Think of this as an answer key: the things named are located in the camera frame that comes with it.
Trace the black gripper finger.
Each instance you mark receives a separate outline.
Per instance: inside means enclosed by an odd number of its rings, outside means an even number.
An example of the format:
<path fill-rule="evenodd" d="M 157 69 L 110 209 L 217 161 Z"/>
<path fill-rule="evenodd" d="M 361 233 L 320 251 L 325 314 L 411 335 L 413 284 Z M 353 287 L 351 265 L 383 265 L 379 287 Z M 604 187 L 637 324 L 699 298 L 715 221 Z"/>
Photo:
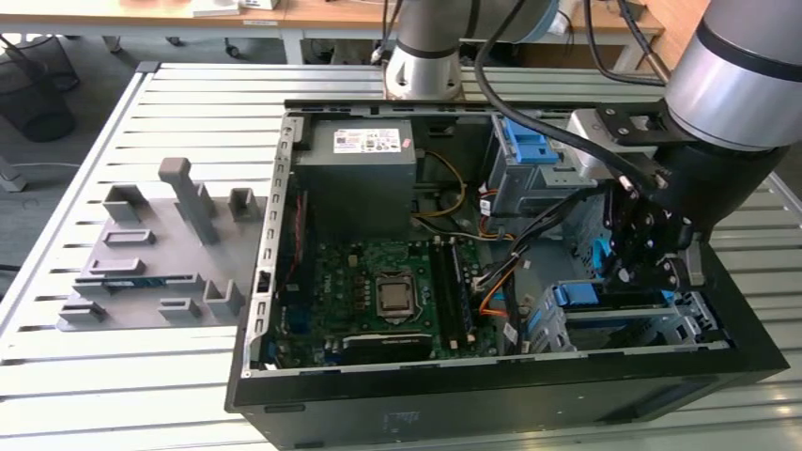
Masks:
<path fill-rule="evenodd" d="M 604 198 L 603 224 L 609 252 L 600 275 L 609 288 L 647 287 L 647 240 L 654 227 L 654 206 L 647 197 L 611 184 Z"/>
<path fill-rule="evenodd" d="M 663 288 L 699 288 L 706 283 L 702 264 L 702 233 L 688 218 L 668 218 L 656 240 L 656 280 Z"/>

